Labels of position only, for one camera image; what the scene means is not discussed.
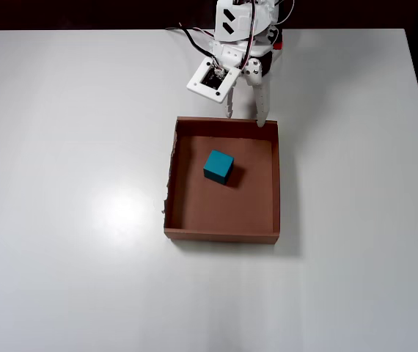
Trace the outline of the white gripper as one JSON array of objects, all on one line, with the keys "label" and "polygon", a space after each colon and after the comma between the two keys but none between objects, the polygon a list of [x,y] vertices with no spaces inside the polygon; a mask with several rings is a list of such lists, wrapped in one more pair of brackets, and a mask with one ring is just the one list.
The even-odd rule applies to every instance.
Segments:
[{"label": "white gripper", "polygon": [[[249,59],[244,68],[241,68],[246,55],[248,42],[220,42],[213,41],[212,54],[216,57],[219,68],[212,68],[216,77],[224,78],[232,67],[241,70],[245,76],[246,83],[253,89],[254,101],[256,104],[256,121],[258,127],[263,127],[270,111],[270,75],[271,66],[274,61],[273,46],[261,40],[254,40],[252,43]],[[225,115],[232,117],[233,94],[236,84],[229,89],[224,100]]]}]

